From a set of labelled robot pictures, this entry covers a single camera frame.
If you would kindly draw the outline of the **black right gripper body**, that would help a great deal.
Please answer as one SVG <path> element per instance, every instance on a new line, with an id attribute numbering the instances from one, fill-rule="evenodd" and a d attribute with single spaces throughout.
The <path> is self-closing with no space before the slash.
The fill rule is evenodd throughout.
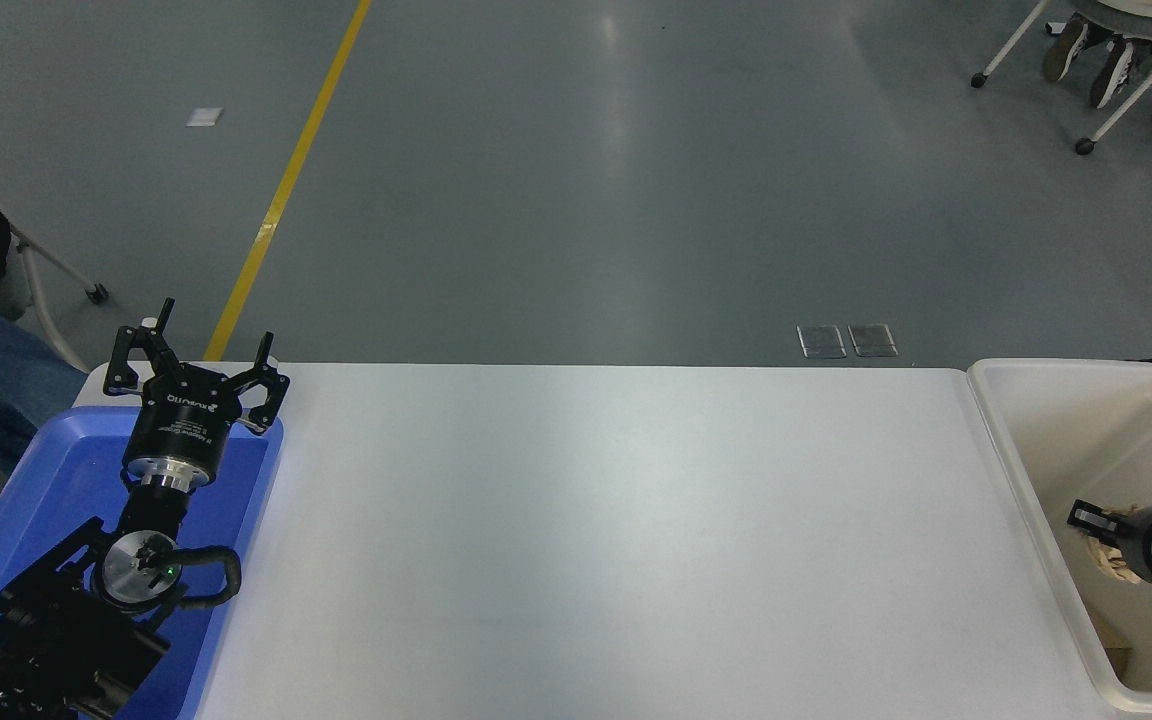
<path id="1" fill-rule="evenodd" d="M 1128 568 L 1152 584 L 1152 505 L 1126 511 L 1120 521 L 1120 551 Z"/>

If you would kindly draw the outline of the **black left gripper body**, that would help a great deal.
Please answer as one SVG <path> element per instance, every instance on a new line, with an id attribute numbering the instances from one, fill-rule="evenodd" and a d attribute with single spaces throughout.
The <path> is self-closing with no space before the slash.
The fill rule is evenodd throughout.
<path id="1" fill-rule="evenodd" d="M 147 461 L 166 458 L 198 471 L 218 470 L 238 418 L 238 397 L 228 381 L 228 376 L 189 364 L 152 377 L 143 387 L 123 467 L 142 471 Z"/>

